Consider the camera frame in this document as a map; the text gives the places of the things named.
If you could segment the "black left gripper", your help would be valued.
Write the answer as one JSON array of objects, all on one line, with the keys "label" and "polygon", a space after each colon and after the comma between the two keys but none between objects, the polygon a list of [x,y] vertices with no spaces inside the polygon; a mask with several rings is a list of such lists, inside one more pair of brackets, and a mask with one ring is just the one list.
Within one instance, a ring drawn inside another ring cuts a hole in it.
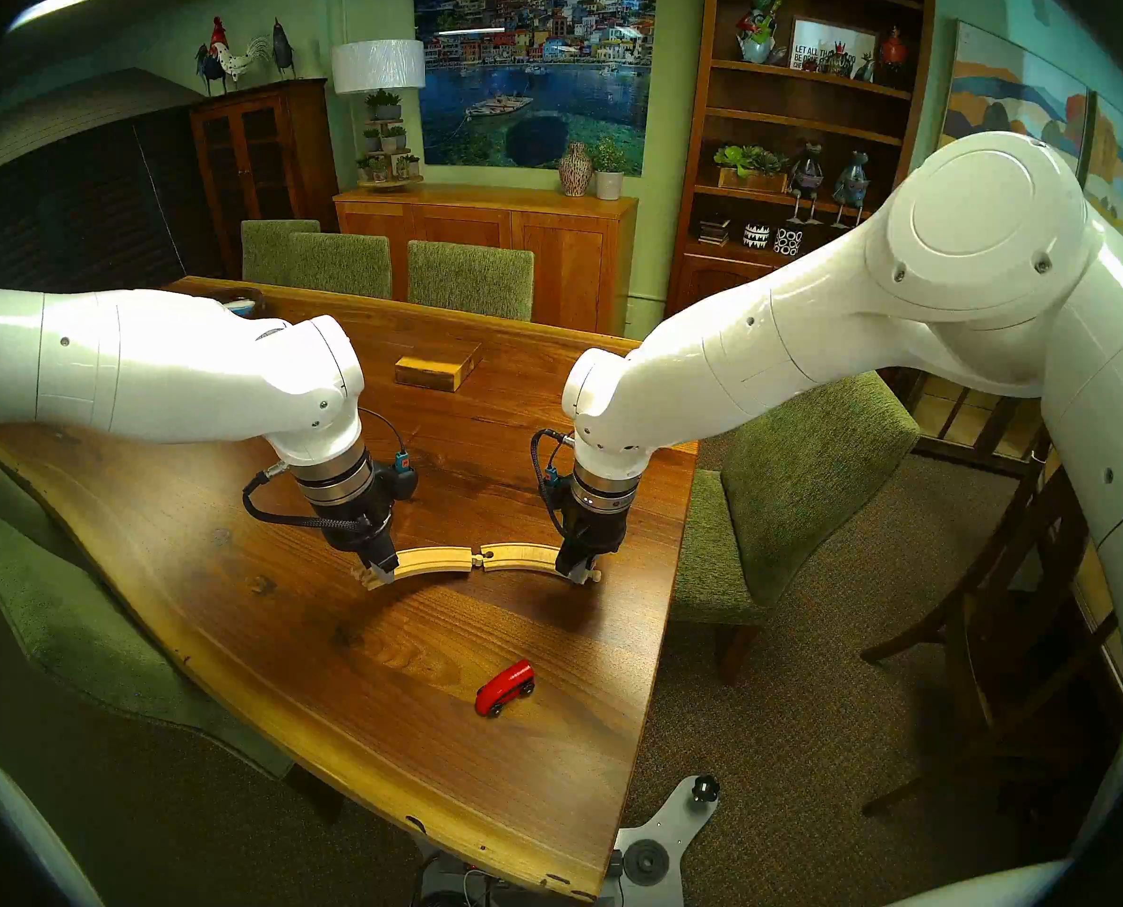
[{"label": "black left gripper", "polygon": [[365,576],[390,584],[396,579],[398,553],[391,539],[393,503],[389,495],[358,495],[343,503],[321,506],[321,517],[345,523],[322,529],[334,549],[356,555]]}]

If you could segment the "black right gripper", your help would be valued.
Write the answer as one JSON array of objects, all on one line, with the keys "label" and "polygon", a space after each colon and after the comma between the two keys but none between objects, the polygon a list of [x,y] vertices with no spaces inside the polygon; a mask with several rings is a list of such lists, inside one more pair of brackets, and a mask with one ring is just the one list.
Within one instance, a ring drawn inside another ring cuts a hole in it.
[{"label": "black right gripper", "polygon": [[565,509],[564,540],[555,558],[555,570],[574,584],[596,580],[596,558],[615,553],[627,533],[628,510],[615,513]]}]

